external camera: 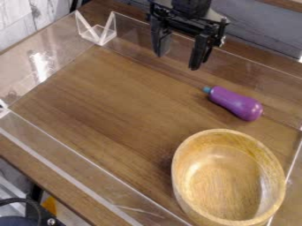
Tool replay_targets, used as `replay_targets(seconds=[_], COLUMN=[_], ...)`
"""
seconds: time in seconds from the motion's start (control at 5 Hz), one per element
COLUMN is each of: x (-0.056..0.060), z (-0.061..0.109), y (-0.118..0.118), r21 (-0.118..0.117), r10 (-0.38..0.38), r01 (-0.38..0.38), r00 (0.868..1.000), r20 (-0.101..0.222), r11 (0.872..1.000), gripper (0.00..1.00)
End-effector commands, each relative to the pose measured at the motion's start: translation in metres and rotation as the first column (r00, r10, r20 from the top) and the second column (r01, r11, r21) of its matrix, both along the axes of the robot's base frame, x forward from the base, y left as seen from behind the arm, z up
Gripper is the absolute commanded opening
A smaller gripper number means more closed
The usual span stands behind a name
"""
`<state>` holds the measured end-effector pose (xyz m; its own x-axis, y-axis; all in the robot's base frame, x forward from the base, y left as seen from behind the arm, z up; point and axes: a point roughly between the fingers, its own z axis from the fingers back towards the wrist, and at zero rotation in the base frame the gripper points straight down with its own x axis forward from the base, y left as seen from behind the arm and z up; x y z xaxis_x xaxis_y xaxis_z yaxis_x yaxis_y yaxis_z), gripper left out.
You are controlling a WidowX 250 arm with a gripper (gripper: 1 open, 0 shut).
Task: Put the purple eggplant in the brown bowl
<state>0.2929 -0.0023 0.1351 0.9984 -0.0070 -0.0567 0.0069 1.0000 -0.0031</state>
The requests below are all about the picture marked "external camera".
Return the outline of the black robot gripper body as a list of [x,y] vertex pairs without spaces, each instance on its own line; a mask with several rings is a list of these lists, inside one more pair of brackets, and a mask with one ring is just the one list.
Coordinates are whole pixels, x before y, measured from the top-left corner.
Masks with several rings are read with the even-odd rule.
[[229,19],[212,9],[213,0],[147,0],[150,16],[189,35],[224,36]]

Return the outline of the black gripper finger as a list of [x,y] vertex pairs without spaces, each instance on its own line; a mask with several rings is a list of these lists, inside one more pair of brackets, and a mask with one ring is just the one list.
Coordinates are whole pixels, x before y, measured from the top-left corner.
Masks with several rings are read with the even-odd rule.
[[208,61],[214,48],[214,40],[208,34],[200,34],[196,38],[196,45],[192,51],[189,68],[196,71]]
[[151,18],[151,41],[154,52],[162,57],[170,51],[171,29],[165,21]]

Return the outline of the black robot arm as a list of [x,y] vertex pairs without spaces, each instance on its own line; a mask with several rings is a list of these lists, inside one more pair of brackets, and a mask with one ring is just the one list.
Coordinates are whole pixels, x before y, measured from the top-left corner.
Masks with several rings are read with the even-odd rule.
[[208,61],[213,48],[226,39],[228,17],[212,9],[213,0],[147,0],[153,49],[158,57],[170,50],[173,32],[196,39],[189,68],[196,71]]

